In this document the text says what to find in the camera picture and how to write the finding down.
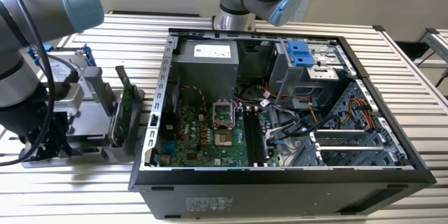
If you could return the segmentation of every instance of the green circuit board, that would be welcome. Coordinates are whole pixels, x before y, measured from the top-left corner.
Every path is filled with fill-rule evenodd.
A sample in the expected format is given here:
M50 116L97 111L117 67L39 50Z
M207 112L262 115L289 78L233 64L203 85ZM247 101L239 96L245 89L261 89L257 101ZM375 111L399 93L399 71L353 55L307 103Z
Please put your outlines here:
M123 94L122 101L119 104L119 110L117 115L117 126L114 128L114 137L117 144L122 146L125 140L129 137L130 127L131 127L131 118L133 118L133 106L137 102L135 89L127 72L125 71L123 66L117 67L117 71L123 82Z
M181 113L181 127L175 143L169 148L174 149L162 152L161 165L170 167L247 167L247 148L245 139L245 121L242 112L235 114L235 127L230 131L231 145L217 145L215 134L222 130L213 127L213 115L209 113L201 121L202 108L185 106ZM261 124L271 124L269 112L259 113ZM267 161L269 166L278 166L275 156Z

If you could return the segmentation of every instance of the black wire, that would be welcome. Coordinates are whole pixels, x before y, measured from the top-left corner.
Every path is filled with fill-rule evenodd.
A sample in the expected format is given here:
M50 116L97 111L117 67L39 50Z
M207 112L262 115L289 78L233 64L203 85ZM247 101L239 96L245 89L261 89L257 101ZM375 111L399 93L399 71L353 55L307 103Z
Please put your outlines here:
M53 121L53 117L54 117L54 108L55 108L55 81L54 81L54 76L53 76L53 72L51 72L51 66L50 66L50 61L49 61L49 57L47 57L47 52L45 49L45 43L43 40L41 38L39 32L38 32L38 28L35 25L35 22L33 21L30 12L27 10L26 4L23 2L23 0L17 0L22 14L25 16L25 19L29 23L33 35L34 35L34 40L37 43L37 47L39 50L39 54L41 54L41 58L42 58L42 62L45 64L45 68L47 71L47 81L49 81L49 107L47 107L47 114L46 114L46 119L45 119L45 124L43 127L41 129L41 133L39 136L37 138L35 143L33 144L29 152L19 157L17 160L11 160L7 162L0 163L0 166L7 166L7 165L15 165L21 162L23 162L25 160L27 160L30 158L30 156L35 153L35 151L38 150L42 142L45 141L46 137L47 137L47 131L50 128L50 124Z
M315 131L317 129L322 128L322 126L330 121L330 120L335 120L337 121L337 129L341 128L342 126L342 119L339 118L338 115L329 115L317 125L314 125L311 128L309 128L306 131L303 132L298 132L298 133L294 133L294 132L290 132L289 134L286 134L285 137L281 137L279 139L273 139L273 141L277 141L277 140L283 140L289 137L301 137L301 136L306 136L309 135L313 131Z
M62 58L59 58L59 57L57 57L54 55L47 55L47 56L49 56L49 58L54 59L55 61L59 61L62 64L65 64L66 66L69 66L71 72L77 72L73 64L70 64L69 61L63 60Z
M435 54L437 52L433 52L429 56L427 56L427 58L425 58L422 61L421 61L421 63L417 65L418 67L422 65L422 63Z
M441 86L441 84L442 84L442 82L443 82L445 79L446 79L446 78L441 77L441 79L439 79L439 81L438 81L438 83L437 83L437 88Z

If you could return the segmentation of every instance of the metal workbench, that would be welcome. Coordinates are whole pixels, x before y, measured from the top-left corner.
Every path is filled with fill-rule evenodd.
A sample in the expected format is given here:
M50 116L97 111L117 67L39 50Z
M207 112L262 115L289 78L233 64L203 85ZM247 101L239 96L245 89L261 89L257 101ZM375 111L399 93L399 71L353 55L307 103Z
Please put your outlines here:
M423 67L439 67L447 68L448 63L448 30L427 28L422 35L419 36L418 42L425 42L429 44L431 49L441 56L442 60L426 60Z
M167 29L210 29L210 18L107 15L106 22L65 38L62 46L89 43L105 81L121 80L114 67L125 65L131 81L147 92L142 127L147 125L158 83ZM448 102L429 82L389 34L373 26L258 23L261 32L345 36L375 86L438 179L438 184L366 216L319 219L235 219L217 222L335 221L365 224L448 223ZM23 147L0 128L0 161L14 159ZM150 223L154 216L141 194L129 192L131 164L25 169L0 168L0 223Z

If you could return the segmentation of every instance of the orange wire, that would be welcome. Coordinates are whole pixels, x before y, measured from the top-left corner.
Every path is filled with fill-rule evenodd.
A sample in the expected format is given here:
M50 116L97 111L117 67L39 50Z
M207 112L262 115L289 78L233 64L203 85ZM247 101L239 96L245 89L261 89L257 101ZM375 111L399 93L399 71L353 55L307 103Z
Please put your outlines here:
M361 98L355 98L355 99L359 100L365 105L369 105L367 102L366 102L363 99L361 99ZM370 121L371 121L371 127L375 128L375 121L374 121L374 118L371 117L371 115L370 115L366 111L365 111L365 113L366 113L367 118L369 118Z
M271 96L274 96L275 98L278 97L278 95L275 95L274 93L271 93L270 89L269 89L269 83L266 82L265 83L265 89L267 90L267 92L270 92ZM315 120L315 123L318 124L318 117L317 117L317 114L315 114L315 111L314 111L314 107L313 107L313 99L311 99L311 96L306 96L306 97L301 97L298 95L293 95L291 97L294 98L299 98L299 99L309 99L309 108L310 108L310 112L311 112L311 115L314 116L314 120Z
M362 104L367 105L366 101L363 99L359 99L359 98L351 98L350 102L349 102L349 113L347 113L347 116L343 120L343 123L346 123L349 121L349 118L350 118L350 115L353 113L353 102L357 102L358 106L362 106ZM366 118L366 122L370 126L370 128L374 128L375 127L375 123L374 123L374 119L373 117L370 116L370 114L366 114L365 111L362 111L363 113L363 116Z

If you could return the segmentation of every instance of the black computer chassis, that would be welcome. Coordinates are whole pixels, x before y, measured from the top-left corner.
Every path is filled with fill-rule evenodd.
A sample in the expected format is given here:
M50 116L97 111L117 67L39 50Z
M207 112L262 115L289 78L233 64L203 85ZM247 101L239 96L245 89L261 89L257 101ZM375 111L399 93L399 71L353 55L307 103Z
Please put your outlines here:
M171 58L181 38L238 39L239 36L263 41L314 38L339 42L357 68L358 78L363 80L378 104L379 116L387 119L415 169L139 170L142 142L137 149L130 191L141 192L155 217L199 219L366 215L435 184L437 179L345 37L173 28L165 59Z

